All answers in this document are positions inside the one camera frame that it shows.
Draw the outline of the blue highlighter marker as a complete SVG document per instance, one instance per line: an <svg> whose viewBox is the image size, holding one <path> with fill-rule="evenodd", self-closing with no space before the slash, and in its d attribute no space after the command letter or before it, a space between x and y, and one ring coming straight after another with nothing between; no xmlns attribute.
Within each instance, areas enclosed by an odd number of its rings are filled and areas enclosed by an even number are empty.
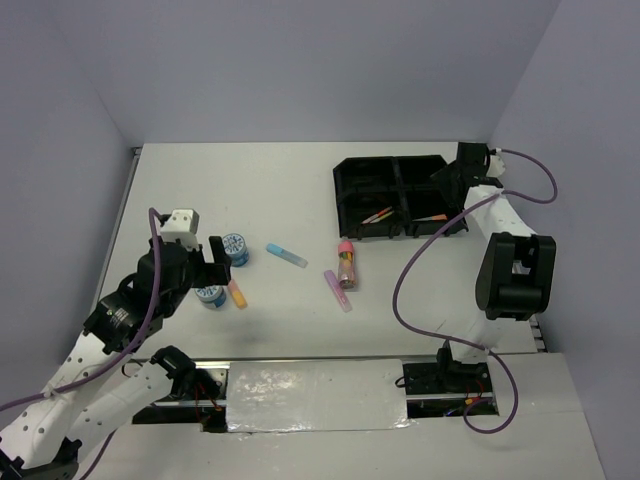
<svg viewBox="0 0 640 480"><path fill-rule="evenodd" d="M306 259L273 243L269 243L266 246L266 251L300 268L305 268L308 265L308 261Z"/></svg>

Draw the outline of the orange yellow highlighter marker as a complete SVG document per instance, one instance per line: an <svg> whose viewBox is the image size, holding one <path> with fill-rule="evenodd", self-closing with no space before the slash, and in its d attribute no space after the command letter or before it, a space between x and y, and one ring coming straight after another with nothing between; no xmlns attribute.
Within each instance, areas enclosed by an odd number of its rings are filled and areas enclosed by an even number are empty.
<svg viewBox="0 0 640 480"><path fill-rule="evenodd" d="M229 281L228 290L238 309L245 309L248 306L248 302L235 280Z"/></svg>

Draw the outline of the purple highlighter marker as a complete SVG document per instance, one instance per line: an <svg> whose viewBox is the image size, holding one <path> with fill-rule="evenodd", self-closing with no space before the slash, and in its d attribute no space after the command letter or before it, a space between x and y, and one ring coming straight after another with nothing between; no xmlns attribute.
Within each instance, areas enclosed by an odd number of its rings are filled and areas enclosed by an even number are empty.
<svg viewBox="0 0 640 480"><path fill-rule="evenodd" d="M326 270L323 272L323 276L332 293L334 294L338 304L340 305L342 311L344 313L350 312L352 310L351 303L349 302L345 292L341 288L334 272L331 270Z"/></svg>

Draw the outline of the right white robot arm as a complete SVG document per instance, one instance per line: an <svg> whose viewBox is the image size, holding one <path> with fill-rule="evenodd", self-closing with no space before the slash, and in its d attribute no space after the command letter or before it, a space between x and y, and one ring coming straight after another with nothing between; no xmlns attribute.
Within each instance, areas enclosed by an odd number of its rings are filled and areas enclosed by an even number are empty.
<svg viewBox="0 0 640 480"><path fill-rule="evenodd" d="M514 193L504 189L491 166L495 155L485 144L461 142L455 161L432 176L450 188L487 241L475 282L476 318L461 342L448 339L437 353L435 380L446 391L480 376L488 351L507 327L545 311L550 300L556 242L517 214L509 201Z"/></svg>

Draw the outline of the yellow slim highlighter pen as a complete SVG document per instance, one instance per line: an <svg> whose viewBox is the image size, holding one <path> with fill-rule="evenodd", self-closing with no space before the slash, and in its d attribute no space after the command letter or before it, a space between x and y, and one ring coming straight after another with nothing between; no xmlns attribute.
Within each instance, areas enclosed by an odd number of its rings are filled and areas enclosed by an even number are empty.
<svg viewBox="0 0 640 480"><path fill-rule="evenodd" d="M381 212L379 215L375 215L374 217L371 217L370 219L367 219L366 222L363 222L363 224L374 224L374 223L379 223L382 220L390 217L391 215L393 215L394 211L393 210L389 210L387 212Z"/></svg>

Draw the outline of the pink capped crayon tube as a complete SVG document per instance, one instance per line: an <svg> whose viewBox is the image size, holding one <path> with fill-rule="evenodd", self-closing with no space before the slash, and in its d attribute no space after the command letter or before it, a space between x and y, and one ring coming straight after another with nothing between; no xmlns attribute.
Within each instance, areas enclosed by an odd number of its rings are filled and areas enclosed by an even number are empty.
<svg viewBox="0 0 640 480"><path fill-rule="evenodd" d="M343 240L338 245L338 283L343 290L355 290L358 286L355 248L351 241Z"/></svg>

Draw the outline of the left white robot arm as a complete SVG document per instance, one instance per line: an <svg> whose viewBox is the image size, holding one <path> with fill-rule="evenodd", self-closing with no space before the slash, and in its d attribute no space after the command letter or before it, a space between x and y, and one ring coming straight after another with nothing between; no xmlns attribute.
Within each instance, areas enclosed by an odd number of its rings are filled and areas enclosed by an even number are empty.
<svg viewBox="0 0 640 480"><path fill-rule="evenodd" d="M159 349L122 385L98 393L192 289L231 280L231 261L218 236L209 239L212 262L200 246L188 249L180 240L154 235L149 244L135 272L97 303L42 392L21 402L20 415L2 430L2 478L71 479L101 440L147 405L198 393L210 401L220 397L220 382L174 346Z"/></svg>

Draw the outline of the orange slim highlighter pen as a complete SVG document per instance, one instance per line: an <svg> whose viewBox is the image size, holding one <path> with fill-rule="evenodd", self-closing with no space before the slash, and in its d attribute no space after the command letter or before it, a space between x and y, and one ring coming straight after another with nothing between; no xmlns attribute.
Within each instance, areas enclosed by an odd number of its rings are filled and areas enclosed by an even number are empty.
<svg viewBox="0 0 640 480"><path fill-rule="evenodd" d="M371 224L371 223L375 223L375 222L379 222L381 219L386 218L389 214L393 213L393 208L392 207L386 207L382 210L380 210L379 212L369 216L368 218L364 219L361 224L362 225L367 225L367 224Z"/></svg>

